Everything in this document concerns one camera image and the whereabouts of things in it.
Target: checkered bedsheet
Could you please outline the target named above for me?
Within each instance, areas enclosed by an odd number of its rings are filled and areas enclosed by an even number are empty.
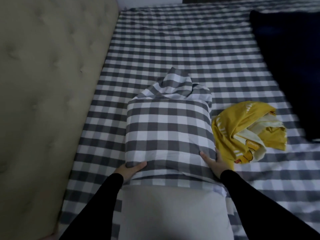
[[[179,186],[214,190],[225,196],[199,155],[203,151],[216,158],[211,108],[210,90],[192,83],[185,71],[175,68],[134,97],[127,106],[125,160],[129,167],[142,161],[148,164],[130,184],[136,184],[136,179],[144,184],[143,179],[150,176],[186,175],[201,181]]]
[[[319,6],[320,0],[244,0],[121,12],[70,174],[60,232],[124,163],[127,103],[171,67],[185,70],[192,82],[210,89],[213,116],[248,100],[277,109],[287,128],[286,152],[268,148],[262,160],[235,169],[253,187],[320,231],[320,145],[304,139],[297,116],[263,62],[249,24],[252,9],[312,12]],[[182,181],[199,183],[184,175],[142,180],[176,186]],[[120,191],[114,239],[121,224],[121,198]],[[246,239],[237,213],[229,218],[235,239]]]

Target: bed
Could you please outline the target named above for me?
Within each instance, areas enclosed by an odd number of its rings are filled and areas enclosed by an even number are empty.
[[[320,145],[308,142],[291,105],[268,71],[249,13],[318,11],[320,0],[243,0],[179,4],[122,11],[83,128],[59,219],[60,234],[105,178],[125,161],[127,103],[171,67],[212,94],[213,116],[242,101],[277,109],[287,128],[285,152],[268,148],[259,162],[235,170],[254,188],[320,231]],[[132,184],[178,185],[189,177],[153,176]],[[114,209],[114,239],[121,226],[121,192]],[[235,239],[246,239],[237,213]]]

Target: yellow cloth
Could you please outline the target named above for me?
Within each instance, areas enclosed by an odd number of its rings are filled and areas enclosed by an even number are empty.
[[[212,121],[216,147],[232,169],[234,163],[262,159],[266,147],[286,150],[286,128],[275,111],[269,104],[246,101],[225,109]]]

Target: beige upholstered headboard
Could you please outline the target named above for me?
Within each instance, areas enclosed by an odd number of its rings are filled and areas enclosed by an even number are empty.
[[[0,238],[54,231],[116,0],[0,0]]]

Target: dark blue cushion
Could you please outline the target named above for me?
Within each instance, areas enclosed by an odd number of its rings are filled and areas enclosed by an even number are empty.
[[[320,12],[250,12],[264,60],[297,114],[306,138],[320,138]]]

